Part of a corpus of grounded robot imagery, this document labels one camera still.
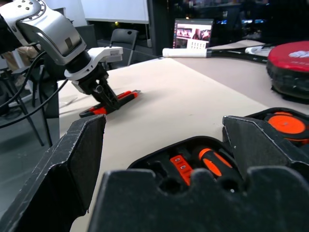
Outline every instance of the orange screwdriver handle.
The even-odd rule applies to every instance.
[[[221,155],[210,148],[202,149],[198,154],[198,159],[211,171],[216,178],[224,176],[238,180],[238,171]]]

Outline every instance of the desk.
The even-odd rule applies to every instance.
[[[193,136],[221,140],[224,115],[246,116],[275,106],[309,113],[308,106],[284,101],[270,91],[264,65],[246,61],[165,58],[112,70],[109,75],[109,84],[116,94],[134,89],[142,93],[107,116],[90,214],[78,218],[72,232],[87,230],[105,171],[126,169],[151,152]],[[81,111],[96,104],[93,97],[79,93],[70,83],[60,92],[59,99],[72,95],[78,99],[60,109],[61,136],[79,119]]]

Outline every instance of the monitor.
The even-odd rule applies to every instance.
[[[205,49],[210,46],[212,19],[176,19],[173,48]]]

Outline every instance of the white robot part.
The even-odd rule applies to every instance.
[[[91,61],[86,67],[75,73],[69,73],[68,70],[65,70],[64,75],[68,80],[78,81],[84,78],[96,68],[99,62],[111,63],[116,61],[122,61],[123,48],[96,47],[91,48],[87,53],[90,55]]]

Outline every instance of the tape measure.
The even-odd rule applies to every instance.
[[[309,122],[288,112],[269,114],[264,119],[292,142],[309,143]]]

